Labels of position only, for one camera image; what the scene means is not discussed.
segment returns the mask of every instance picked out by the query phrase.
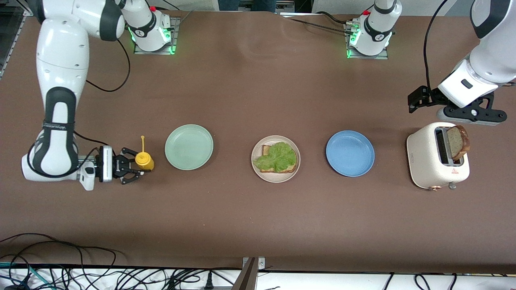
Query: yellow squeeze bottle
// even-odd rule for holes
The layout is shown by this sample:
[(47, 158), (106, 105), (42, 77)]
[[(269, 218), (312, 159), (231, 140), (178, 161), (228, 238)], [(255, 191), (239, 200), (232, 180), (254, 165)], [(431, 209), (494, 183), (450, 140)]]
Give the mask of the yellow squeeze bottle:
[(154, 160), (149, 153), (145, 152), (145, 136), (141, 137), (141, 152), (136, 154), (135, 162), (142, 170), (154, 169)]

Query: blue plate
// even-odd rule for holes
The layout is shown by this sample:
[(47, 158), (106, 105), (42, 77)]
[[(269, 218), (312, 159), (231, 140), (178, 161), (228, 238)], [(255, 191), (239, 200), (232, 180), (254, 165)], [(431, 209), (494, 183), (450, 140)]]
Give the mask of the blue plate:
[(373, 167), (375, 150), (364, 135), (355, 131), (341, 131), (328, 141), (326, 158), (338, 173), (358, 177)]

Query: plate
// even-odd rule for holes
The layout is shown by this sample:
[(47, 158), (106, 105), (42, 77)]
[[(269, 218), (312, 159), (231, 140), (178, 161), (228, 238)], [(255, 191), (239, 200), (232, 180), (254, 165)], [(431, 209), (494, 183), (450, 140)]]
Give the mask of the plate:
[(355, 131), (341, 131), (328, 141), (326, 158), (338, 173), (358, 177), (373, 167), (375, 150), (364, 135)]
[(175, 129), (165, 143), (165, 156), (172, 166), (194, 170), (203, 166), (213, 153), (213, 138), (205, 128), (189, 124)]
[[(296, 157), (297, 157), (296, 169), (294, 169), (294, 172), (292, 172), (292, 173), (262, 173), (262, 172), (260, 172), (258, 167), (256, 167), (254, 165), (253, 161), (258, 159), (260, 156), (262, 156), (262, 150), (263, 150), (262, 146), (263, 145), (272, 146), (278, 142), (285, 142), (288, 145), (290, 145), (290, 147), (292, 147), (292, 149), (296, 153)], [(299, 153), (299, 149), (294, 144), (294, 142), (292, 142), (290, 139), (283, 137), (283, 136), (273, 135), (273, 136), (263, 138), (256, 144), (256, 146), (254, 146), (253, 152), (251, 153), (251, 166), (253, 167), (254, 172), (256, 172), (256, 174), (261, 179), (268, 181), (268, 182), (282, 183), (282, 182), (285, 182), (285, 181), (291, 179), (292, 177), (294, 177), (294, 175), (296, 175), (297, 171), (299, 170), (299, 165), (301, 165), (301, 154)]]

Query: white toaster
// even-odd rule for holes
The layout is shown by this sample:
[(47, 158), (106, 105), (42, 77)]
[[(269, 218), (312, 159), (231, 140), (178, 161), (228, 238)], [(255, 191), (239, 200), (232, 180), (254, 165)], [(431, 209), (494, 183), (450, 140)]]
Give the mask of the white toaster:
[(437, 190), (456, 183), (470, 175), (467, 153), (453, 161), (447, 130), (452, 123), (436, 122), (421, 128), (407, 138), (407, 153), (412, 181), (421, 188)]

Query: white plate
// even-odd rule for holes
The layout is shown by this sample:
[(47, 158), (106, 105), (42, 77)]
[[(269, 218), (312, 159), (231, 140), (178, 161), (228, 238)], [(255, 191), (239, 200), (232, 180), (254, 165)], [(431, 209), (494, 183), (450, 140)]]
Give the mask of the white plate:
[[(272, 146), (279, 142), (287, 143), (288, 145), (290, 145), (290, 147), (292, 147), (292, 149), (296, 153), (296, 157), (297, 157), (296, 169), (292, 173), (262, 173), (262, 172), (260, 172), (258, 167), (256, 167), (254, 165), (253, 161), (258, 159), (260, 156), (262, 156), (262, 150), (263, 150), (262, 146), (263, 145)], [(296, 175), (297, 171), (299, 170), (300, 164), (301, 164), (301, 154), (299, 153), (299, 149), (294, 144), (294, 142), (292, 142), (290, 139), (283, 137), (283, 136), (274, 135), (274, 136), (269, 136), (269, 137), (263, 138), (256, 144), (256, 146), (254, 146), (253, 152), (251, 153), (251, 166), (253, 167), (254, 172), (256, 172), (256, 174), (261, 179), (268, 181), (268, 182), (272, 182), (272, 183), (285, 182), (285, 181), (291, 179), (292, 177), (294, 177), (294, 175)]]

